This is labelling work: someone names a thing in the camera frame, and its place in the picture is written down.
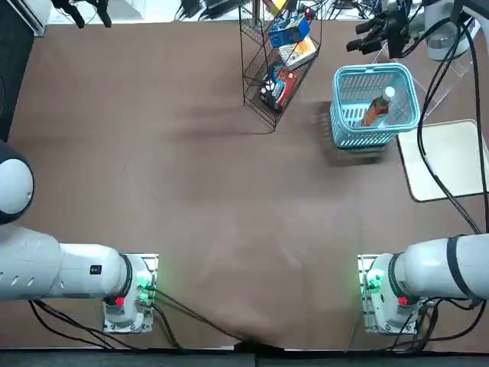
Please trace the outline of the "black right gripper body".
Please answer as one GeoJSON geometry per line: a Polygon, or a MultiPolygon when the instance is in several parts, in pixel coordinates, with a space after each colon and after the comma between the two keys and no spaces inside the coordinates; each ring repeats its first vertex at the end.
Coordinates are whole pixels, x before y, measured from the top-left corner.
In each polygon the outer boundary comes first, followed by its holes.
{"type": "Polygon", "coordinates": [[[383,10],[380,32],[381,41],[387,43],[389,57],[403,57],[404,48],[410,42],[410,7],[393,7],[383,10]]]}

